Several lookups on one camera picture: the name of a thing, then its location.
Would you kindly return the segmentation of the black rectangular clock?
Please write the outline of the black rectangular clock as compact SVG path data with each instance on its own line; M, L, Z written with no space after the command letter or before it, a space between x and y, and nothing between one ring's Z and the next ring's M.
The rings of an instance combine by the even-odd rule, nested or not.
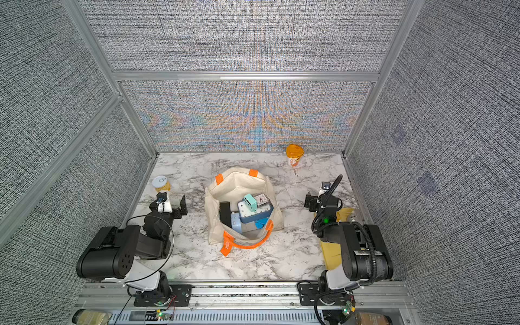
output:
M220 222L231 228L232 227L232 218L231 218L231 206L228 201L223 201L219 203L219 219Z

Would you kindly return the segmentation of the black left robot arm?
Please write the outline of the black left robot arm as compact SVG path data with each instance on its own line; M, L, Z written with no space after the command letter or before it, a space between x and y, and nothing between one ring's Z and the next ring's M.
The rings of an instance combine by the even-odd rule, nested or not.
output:
M164 306L178 297L161 268L148 268L142 261L159 260L165 265L173 253L173 222L188 215L186 198L171 205L166 192L159 192L150 212L138 216L142 225L102 227L77 261L80 278L122 284L135 292L135 306Z

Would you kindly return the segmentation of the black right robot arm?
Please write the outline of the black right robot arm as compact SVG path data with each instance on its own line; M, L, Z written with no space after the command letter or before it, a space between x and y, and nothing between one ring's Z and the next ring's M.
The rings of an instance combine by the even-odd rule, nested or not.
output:
M304 207L315 213L311 231L323 243L338 244L341 263L319 277L318 294L342 295L375 282L391 280L394 265L380 228L356 220L342 222L337 213L343 202L334 195L343 176L323 182L317 196L308 194Z

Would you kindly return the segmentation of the small clear alarm clock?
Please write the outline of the small clear alarm clock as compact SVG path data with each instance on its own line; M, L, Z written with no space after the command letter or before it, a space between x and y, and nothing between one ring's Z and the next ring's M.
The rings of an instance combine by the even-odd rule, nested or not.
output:
M269 198L264 193L255 195L254 199L256 200L258 207L264 206L265 204L270 204Z

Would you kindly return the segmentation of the light blue round alarm clock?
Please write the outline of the light blue round alarm clock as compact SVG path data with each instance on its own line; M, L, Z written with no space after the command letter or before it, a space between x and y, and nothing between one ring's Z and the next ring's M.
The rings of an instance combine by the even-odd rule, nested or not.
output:
M242 223L241 223L241 216L239 213L232 213L231 214L231 228L238 232L239 234L242 234Z

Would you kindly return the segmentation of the mint green cube clock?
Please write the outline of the mint green cube clock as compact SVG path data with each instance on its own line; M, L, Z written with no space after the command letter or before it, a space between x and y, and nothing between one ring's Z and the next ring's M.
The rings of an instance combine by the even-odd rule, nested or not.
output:
M252 212L257 211L257 200L253 195L251 195L251 194L245 195L243 198L243 201L245 202L246 206L249 207L250 211L252 211Z

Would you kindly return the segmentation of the cream canvas bag orange handles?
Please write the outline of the cream canvas bag orange handles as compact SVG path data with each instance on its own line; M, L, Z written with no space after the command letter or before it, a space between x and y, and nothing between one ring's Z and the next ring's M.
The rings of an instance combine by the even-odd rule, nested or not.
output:
M284 229L274 187L255 169L234 167L215 176L205 188L204 208L209 243L222 244L225 257L232 249L256 249Z

